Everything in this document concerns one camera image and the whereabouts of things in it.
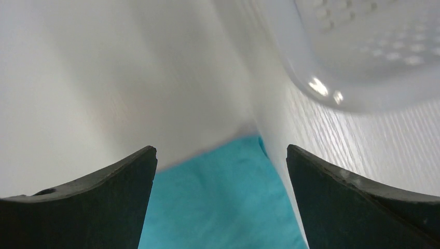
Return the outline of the cyan t-shirt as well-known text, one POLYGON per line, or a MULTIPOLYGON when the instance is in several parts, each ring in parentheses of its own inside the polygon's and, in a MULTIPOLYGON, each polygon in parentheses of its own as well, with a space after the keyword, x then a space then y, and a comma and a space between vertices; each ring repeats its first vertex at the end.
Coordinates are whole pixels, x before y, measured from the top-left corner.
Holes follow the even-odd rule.
POLYGON ((263 140, 246 136, 156 174, 139 248, 306 248, 263 140))

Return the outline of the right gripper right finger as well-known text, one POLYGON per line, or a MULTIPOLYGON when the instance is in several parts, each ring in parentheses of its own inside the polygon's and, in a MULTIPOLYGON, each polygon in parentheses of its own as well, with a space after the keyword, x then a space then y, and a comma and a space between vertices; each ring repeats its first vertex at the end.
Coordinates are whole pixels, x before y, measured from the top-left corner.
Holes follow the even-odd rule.
POLYGON ((286 163, 310 248, 439 248, 439 197, 373 181, 296 145, 286 163))

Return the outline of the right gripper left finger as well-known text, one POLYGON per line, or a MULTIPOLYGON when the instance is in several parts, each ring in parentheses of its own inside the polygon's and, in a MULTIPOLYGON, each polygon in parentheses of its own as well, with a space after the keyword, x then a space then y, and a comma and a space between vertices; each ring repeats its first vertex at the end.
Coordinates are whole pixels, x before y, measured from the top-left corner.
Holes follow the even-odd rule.
POLYGON ((1 199, 1 248, 138 248, 157 168, 146 146, 26 196, 1 199))

